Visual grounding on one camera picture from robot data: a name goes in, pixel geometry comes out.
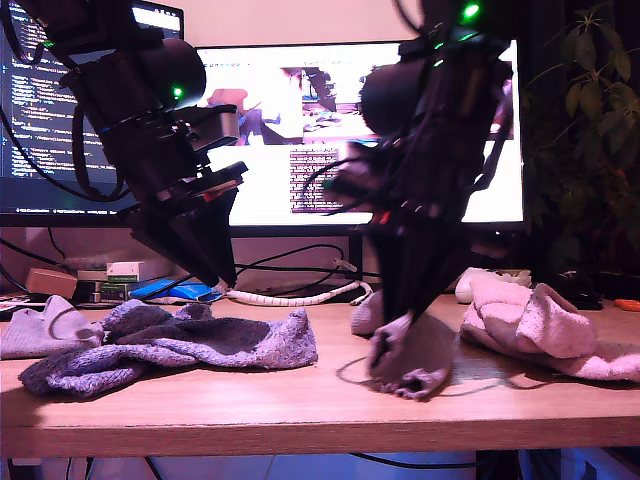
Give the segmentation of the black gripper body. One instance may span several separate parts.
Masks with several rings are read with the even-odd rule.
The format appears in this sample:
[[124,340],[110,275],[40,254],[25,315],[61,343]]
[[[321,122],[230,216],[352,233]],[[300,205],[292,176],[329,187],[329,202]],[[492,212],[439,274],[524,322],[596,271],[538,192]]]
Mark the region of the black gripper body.
[[[213,170],[208,159],[210,150],[232,145],[239,137],[236,115],[142,115],[103,130],[102,144],[135,204],[177,216],[205,214],[206,192],[242,183],[244,163]],[[132,206],[118,213],[128,225]]]

